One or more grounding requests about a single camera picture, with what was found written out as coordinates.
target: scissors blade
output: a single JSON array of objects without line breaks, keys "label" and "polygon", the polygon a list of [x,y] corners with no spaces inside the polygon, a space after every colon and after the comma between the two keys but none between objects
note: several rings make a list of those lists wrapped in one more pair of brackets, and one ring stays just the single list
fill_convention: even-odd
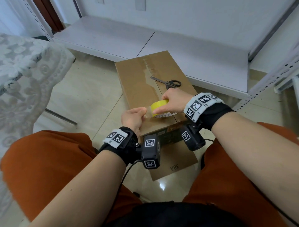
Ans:
[{"label": "scissors blade", "polygon": [[153,80],[159,81],[159,82],[161,82],[161,83],[166,83],[165,81],[160,80],[160,79],[158,79],[158,78],[156,78],[156,77],[151,76],[151,78],[152,78]]}]

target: scissors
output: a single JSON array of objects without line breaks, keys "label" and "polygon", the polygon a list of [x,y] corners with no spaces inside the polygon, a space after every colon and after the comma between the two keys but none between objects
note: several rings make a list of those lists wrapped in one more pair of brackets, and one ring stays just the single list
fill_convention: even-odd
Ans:
[{"label": "scissors", "polygon": [[182,85],[182,83],[181,83],[180,81],[178,81],[178,80],[163,81],[163,80],[160,80],[160,79],[158,79],[158,78],[156,78],[156,77],[153,77],[153,76],[151,76],[151,78],[152,78],[153,80],[156,80],[156,81],[159,81],[159,82],[165,84],[167,90],[168,90],[170,87],[172,87],[172,88],[176,88],[176,87],[180,87],[180,86]]}]

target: packing tape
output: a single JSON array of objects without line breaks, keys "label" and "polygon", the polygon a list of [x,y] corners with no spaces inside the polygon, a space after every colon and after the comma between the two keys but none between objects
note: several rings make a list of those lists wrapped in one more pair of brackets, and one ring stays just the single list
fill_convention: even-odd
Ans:
[{"label": "packing tape", "polygon": [[[153,112],[153,110],[157,109],[158,107],[160,106],[164,106],[166,105],[167,103],[169,102],[168,99],[166,100],[161,100],[161,101],[158,101],[158,102],[154,102],[151,106],[150,106],[150,109],[151,111]],[[152,114],[152,117],[169,117],[169,116],[173,116],[173,115],[176,115],[177,113],[162,113],[162,114]]]}]

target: metal chair leg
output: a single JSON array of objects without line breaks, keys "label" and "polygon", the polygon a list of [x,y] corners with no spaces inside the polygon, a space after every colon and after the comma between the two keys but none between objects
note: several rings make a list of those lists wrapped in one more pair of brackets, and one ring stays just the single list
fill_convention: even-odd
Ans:
[{"label": "metal chair leg", "polygon": [[60,118],[60,119],[62,119],[64,121],[67,121],[67,122],[69,122],[69,123],[71,123],[73,125],[78,125],[77,122],[74,122],[74,121],[72,121],[72,120],[70,120],[70,119],[68,119],[68,118],[66,118],[66,117],[64,117],[64,116],[62,116],[62,115],[60,115],[58,113],[55,113],[54,111],[49,110],[47,108],[45,109],[45,112],[47,112],[49,114],[52,114],[53,116],[58,117],[58,118]]}]

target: forearm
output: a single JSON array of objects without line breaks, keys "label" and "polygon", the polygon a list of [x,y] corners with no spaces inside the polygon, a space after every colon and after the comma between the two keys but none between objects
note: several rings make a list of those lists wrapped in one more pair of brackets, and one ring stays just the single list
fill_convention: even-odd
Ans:
[{"label": "forearm", "polygon": [[271,201],[291,217],[298,216],[297,144],[235,112],[219,118],[212,132],[239,169]]},{"label": "forearm", "polygon": [[116,197],[126,165],[103,150],[73,178],[31,223],[30,227],[98,227]]}]

